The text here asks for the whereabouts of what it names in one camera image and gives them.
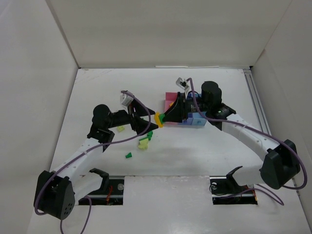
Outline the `dark green lego brick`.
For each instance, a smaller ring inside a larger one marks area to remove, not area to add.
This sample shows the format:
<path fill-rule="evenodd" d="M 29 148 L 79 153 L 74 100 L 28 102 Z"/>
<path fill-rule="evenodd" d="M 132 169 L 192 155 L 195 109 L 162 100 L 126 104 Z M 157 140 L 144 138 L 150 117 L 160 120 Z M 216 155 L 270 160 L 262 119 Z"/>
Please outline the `dark green lego brick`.
<path fill-rule="evenodd" d="M 153 137 L 153 131 L 148 132 L 147 133 L 147 138 L 148 138 L 149 141 L 152 139 L 152 137 Z"/>

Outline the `orange rounded lego brick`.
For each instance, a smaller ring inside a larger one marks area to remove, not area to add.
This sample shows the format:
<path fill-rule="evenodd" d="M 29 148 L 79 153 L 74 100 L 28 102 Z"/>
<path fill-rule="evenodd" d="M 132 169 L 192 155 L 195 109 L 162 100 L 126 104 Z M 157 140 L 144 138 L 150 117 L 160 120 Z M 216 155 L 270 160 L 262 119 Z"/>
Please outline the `orange rounded lego brick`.
<path fill-rule="evenodd" d="M 162 128 L 163 127 L 163 123 L 160 122 L 159 120 L 159 115 L 161 113 L 159 112 L 156 112 L 155 115 L 154 115 L 154 120 L 155 120 L 155 123 L 158 125 L 159 128 Z"/>

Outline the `small light green lego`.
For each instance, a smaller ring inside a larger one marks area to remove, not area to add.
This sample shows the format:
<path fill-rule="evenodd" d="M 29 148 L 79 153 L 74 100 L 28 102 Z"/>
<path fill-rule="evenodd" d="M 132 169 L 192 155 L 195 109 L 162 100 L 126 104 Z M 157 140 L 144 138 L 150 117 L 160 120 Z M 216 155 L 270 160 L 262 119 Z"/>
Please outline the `small light green lego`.
<path fill-rule="evenodd" d="M 124 131 L 125 130 L 125 127 L 124 126 L 118 126 L 117 127 L 117 131 L 118 132 L 122 132 L 122 131 Z"/>

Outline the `light green large lego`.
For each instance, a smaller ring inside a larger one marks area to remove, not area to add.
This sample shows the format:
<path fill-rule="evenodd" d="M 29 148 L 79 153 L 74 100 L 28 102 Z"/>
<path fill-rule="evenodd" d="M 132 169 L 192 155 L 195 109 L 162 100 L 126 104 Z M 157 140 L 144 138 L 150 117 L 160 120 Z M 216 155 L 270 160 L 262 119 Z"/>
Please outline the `light green large lego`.
<path fill-rule="evenodd" d="M 138 143 L 138 148 L 140 149 L 140 150 L 147 150 L 148 149 L 148 145 L 149 145 L 149 141 L 147 142 L 147 141 L 145 141 L 145 142 L 139 142 Z"/>

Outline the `dark green sloped lego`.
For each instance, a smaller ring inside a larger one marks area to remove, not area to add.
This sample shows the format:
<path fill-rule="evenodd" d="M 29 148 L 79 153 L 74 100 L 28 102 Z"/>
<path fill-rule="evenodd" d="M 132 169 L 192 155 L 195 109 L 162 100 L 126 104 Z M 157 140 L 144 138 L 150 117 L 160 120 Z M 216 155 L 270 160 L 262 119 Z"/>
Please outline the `dark green sloped lego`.
<path fill-rule="evenodd" d="M 163 123 L 164 117 L 165 117 L 164 113 L 159 115 L 159 120 L 160 120 L 161 123 Z"/>

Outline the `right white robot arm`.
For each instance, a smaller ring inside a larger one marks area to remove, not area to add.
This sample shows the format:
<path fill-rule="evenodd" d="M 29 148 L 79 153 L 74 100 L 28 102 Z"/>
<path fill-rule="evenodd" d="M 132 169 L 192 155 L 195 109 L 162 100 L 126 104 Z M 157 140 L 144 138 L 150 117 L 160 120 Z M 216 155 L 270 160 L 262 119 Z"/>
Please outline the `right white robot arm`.
<path fill-rule="evenodd" d="M 182 123 L 189 114 L 198 113 L 217 129 L 235 137 L 261 160 L 261 166 L 238 166 L 225 176 L 212 176 L 211 189 L 215 195 L 236 194 L 244 186 L 265 183 L 278 190 L 300 172 L 301 161 L 296 146 L 290 140 L 278 141 L 249 125 L 234 109 L 222 102 L 222 91 L 214 81 L 201 85 L 201 93 L 194 91 L 191 78 L 178 78 L 178 92 L 168 110 L 159 116 L 160 123 Z"/>

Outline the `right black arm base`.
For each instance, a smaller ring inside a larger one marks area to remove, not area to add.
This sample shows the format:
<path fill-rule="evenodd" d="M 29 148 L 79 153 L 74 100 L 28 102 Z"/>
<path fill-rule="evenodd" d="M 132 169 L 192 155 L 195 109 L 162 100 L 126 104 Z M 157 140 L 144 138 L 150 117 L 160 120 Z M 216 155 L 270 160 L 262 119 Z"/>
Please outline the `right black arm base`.
<path fill-rule="evenodd" d="M 247 185 L 239 186 L 233 178 L 233 174 L 242 168 L 236 167 L 224 176 L 211 176 L 209 191 L 212 194 L 214 205 L 257 205 L 255 191 L 247 191 L 243 194 L 238 193 L 247 190 Z"/>

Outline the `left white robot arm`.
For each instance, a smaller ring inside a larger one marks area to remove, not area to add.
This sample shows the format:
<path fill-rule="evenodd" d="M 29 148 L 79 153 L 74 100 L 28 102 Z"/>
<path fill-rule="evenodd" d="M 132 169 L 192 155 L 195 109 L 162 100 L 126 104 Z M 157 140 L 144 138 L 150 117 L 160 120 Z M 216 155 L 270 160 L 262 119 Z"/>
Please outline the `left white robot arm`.
<path fill-rule="evenodd" d="M 64 163 L 52 171 L 43 171 L 37 181 L 34 210 L 37 215 L 66 219 L 73 206 L 93 191 L 110 187 L 109 174 L 92 163 L 112 144 L 111 128 L 129 124 L 137 136 L 158 128 L 151 122 L 155 112 L 139 100 L 128 98 L 126 109 L 111 112 L 105 104 L 93 110 L 92 125 L 86 140 Z"/>

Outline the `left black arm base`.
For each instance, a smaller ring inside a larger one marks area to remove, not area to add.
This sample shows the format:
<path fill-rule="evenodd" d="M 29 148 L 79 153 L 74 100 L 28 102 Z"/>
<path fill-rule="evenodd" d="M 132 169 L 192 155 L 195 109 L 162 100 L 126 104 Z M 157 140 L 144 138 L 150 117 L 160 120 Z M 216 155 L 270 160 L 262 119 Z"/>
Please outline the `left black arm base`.
<path fill-rule="evenodd" d="M 123 176 L 110 176 L 100 169 L 92 169 L 74 184 L 75 204 L 117 206 L 123 204 Z"/>

